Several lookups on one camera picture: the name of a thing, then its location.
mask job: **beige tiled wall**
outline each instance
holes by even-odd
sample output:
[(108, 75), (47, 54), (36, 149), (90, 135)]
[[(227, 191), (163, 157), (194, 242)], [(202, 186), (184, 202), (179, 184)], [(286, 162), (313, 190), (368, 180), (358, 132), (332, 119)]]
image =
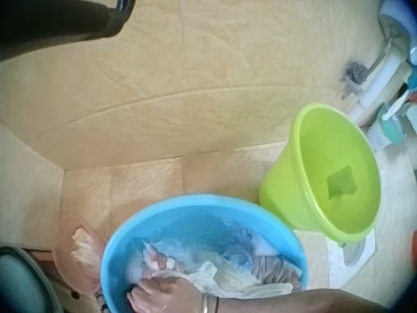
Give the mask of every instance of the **beige tiled wall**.
[(2, 64), (1, 119), (65, 170), (287, 138), (309, 102), (343, 111), (339, 75), (370, 65), (379, 0), (141, 0), (115, 38)]
[(0, 241), (50, 247), (63, 179), (61, 168), (0, 123)]

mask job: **pink bowl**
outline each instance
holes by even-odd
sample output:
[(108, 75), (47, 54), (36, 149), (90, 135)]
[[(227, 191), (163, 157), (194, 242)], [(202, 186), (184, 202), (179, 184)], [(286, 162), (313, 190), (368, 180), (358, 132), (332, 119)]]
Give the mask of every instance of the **pink bowl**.
[(100, 289), (100, 277), (94, 276), (79, 262), (73, 261), (71, 252), (77, 250), (72, 239), (78, 228), (83, 228), (93, 239), (95, 252), (103, 255), (106, 241), (84, 219), (74, 216), (62, 217), (55, 227), (52, 255), (55, 266), (63, 280), (79, 293), (94, 293)]

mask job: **hand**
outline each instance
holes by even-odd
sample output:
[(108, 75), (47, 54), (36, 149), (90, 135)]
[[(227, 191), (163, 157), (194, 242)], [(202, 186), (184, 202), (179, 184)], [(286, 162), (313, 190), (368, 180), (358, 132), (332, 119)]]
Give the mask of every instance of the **hand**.
[(142, 280), (127, 298), (135, 313), (199, 313), (202, 294), (181, 278)]

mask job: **white cloth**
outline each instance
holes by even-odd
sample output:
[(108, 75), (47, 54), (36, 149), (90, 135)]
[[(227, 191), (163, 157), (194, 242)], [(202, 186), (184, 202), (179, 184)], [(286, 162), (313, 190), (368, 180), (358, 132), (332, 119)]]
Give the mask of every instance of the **white cloth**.
[(279, 283), (262, 285), (249, 271), (215, 255), (203, 253), (203, 262), (195, 272), (181, 273), (163, 270), (153, 272), (153, 277), (180, 277), (193, 284), (200, 292), (221, 298), (260, 299), (286, 295), (292, 292), (293, 285)]

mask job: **metal bangle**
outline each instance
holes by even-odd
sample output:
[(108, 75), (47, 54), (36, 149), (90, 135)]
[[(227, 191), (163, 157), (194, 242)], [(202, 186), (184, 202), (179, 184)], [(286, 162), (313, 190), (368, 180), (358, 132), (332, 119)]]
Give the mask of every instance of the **metal bangle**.
[(201, 300), (201, 313), (209, 313), (209, 298), (206, 293)]

